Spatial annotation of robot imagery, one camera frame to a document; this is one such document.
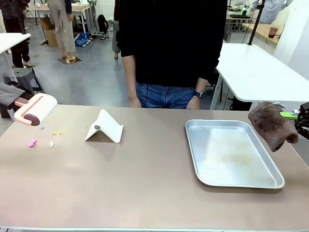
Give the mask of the person's right hand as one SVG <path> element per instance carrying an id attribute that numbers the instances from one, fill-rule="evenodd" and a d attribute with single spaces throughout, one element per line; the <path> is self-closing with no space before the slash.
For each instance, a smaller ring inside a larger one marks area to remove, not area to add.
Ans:
<path id="1" fill-rule="evenodd" d="M 142 108 L 141 102 L 137 96 L 131 96 L 128 98 L 129 106 L 133 108 Z"/>

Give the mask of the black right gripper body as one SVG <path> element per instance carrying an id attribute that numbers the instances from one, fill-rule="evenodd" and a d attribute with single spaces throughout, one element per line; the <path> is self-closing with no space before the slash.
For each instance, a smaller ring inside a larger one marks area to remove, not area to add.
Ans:
<path id="1" fill-rule="evenodd" d="M 309 102 L 300 105 L 297 120 L 303 126 L 309 125 Z"/>

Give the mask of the person's left hand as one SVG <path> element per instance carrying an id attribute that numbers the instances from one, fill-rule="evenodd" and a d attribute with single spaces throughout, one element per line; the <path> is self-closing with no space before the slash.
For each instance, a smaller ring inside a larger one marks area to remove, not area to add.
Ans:
<path id="1" fill-rule="evenodd" d="M 199 110 L 200 109 L 200 98 L 193 96 L 188 102 L 186 109 Z"/>

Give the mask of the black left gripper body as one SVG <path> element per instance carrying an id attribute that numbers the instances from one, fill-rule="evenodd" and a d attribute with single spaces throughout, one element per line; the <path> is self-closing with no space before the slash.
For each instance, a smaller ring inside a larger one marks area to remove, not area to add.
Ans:
<path id="1" fill-rule="evenodd" d="M 0 115 L 2 118 L 9 118 L 8 110 L 17 111 L 19 106 L 15 105 L 18 98 L 30 100 L 33 94 L 17 82 L 8 84 L 0 83 Z"/>

